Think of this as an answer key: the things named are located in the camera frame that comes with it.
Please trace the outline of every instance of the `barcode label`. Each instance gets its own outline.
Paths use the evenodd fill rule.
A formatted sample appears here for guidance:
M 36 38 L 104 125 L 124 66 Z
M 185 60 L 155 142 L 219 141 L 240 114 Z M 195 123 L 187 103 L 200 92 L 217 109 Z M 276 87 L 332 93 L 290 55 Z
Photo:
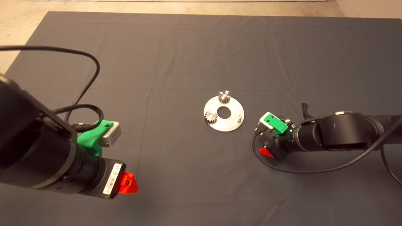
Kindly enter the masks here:
M 121 169 L 121 164 L 115 163 L 113 166 L 112 172 L 110 173 L 109 179 L 107 180 L 105 189 L 103 189 L 103 193 L 105 195 L 110 195 L 112 192 L 113 186 L 115 185 L 117 176 L 119 175 Z

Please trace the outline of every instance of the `circular metal plate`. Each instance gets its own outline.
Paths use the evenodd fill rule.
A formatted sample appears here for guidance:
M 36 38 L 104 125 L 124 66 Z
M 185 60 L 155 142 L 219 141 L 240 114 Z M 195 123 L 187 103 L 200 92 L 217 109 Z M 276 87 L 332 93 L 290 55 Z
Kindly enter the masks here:
M 219 97 L 212 97 L 204 107 L 204 114 L 207 111 L 211 111 L 213 113 L 218 112 L 218 108 L 227 107 L 230 110 L 230 117 L 227 119 L 222 119 L 218 115 L 218 119 L 215 123 L 210 124 L 210 126 L 216 130 L 222 132 L 233 131 L 243 123 L 244 120 L 244 110 L 243 106 L 237 101 L 235 98 L 230 97 L 230 101 L 226 104 L 219 102 Z

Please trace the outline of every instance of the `black cloth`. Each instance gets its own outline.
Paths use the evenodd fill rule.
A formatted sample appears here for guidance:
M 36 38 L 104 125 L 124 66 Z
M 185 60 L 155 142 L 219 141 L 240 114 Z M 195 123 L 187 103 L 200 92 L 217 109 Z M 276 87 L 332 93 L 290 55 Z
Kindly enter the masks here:
M 298 123 L 302 102 L 312 115 L 402 113 L 400 19 L 49 12 L 27 45 L 99 59 L 81 103 L 121 123 L 104 157 L 126 162 L 139 192 L 103 200 L 0 185 L 2 225 L 402 224 L 402 189 L 379 152 L 337 172 L 293 175 L 251 149 L 265 112 Z M 93 71 L 84 57 L 22 52 L 6 76 L 55 109 L 70 105 Z M 229 133 L 203 119 L 223 89 L 245 111 Z M 77 111 L 70 121 L 94 120 Z M 388 145 L 386 154 L 402 178 L 401 148 Z M 326 168 L 358 153 L 295 153 L 280 165 Z

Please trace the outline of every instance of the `center hole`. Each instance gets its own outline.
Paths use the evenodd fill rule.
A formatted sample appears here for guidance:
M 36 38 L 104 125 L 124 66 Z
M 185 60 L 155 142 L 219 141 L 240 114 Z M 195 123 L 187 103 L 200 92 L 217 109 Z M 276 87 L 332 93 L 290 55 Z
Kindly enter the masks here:
M 222 119 L 227 119 L 230 117 L 232 113 L 230 112 L 230 109 L 227 107 L 220 107 L 218 108 L 218 115 L 219 117 L 221 117 Z

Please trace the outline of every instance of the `small spur gear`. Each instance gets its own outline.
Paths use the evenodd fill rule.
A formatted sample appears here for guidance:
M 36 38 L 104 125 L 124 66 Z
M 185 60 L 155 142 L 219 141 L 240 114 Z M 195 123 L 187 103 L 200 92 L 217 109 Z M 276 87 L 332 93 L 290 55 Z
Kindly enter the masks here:
M 230 92 L 229 90 L 220 91 L 218 94 L 219 102 L 226 104 L 230 101 Z
M 207 111 L 204 116 L 205 116 L 205 121 L 208 124 L 213 124 L 218 119 L 218 114 L 217 113 L 212 113 L 211 111 Z

